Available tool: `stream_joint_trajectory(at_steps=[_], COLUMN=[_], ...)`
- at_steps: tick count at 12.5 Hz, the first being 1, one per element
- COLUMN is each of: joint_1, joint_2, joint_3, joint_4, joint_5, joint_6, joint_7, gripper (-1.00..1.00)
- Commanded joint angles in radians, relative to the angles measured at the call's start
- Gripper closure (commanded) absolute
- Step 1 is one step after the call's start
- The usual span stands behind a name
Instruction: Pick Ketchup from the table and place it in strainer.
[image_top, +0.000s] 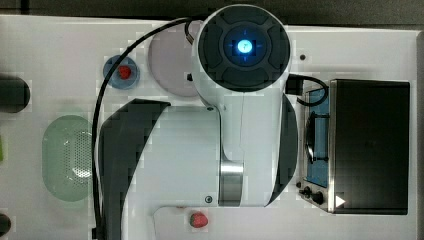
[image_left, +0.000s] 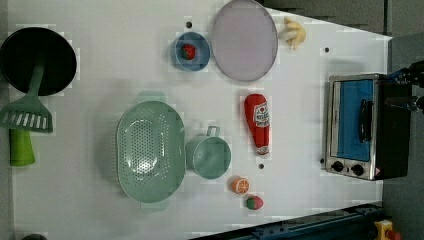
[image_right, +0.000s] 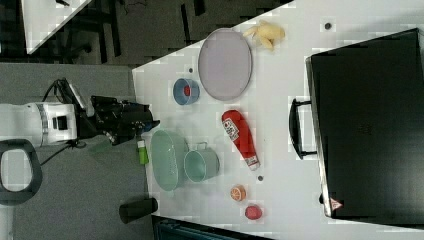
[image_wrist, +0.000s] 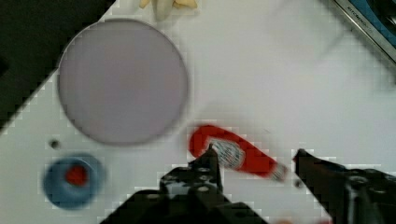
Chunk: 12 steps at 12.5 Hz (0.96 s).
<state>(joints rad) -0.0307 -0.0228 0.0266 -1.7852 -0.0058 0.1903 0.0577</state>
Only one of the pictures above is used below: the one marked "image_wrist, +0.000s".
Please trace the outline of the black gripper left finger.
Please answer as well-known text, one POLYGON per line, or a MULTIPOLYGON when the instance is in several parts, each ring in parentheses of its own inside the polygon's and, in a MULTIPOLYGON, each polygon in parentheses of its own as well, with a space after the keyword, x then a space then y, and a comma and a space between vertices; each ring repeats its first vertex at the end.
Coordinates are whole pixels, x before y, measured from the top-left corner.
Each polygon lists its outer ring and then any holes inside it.
POLYGON ((177 167, 160 180, 160 192, 170 199, 187 195, 192 189, 213 188, 223 192, 218 153, 210 146, 201 156, 185 167, 177 167))

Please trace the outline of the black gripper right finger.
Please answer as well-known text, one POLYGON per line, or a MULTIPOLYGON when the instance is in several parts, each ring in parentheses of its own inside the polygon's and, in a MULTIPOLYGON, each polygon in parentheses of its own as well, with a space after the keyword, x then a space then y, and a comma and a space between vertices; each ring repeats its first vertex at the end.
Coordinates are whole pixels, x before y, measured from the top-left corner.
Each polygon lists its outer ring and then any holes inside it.
POLYGON ((396 182, 376 169, 348 169, 300 148, 295 174, 332 218, 332 224, 396 224, 396 182))

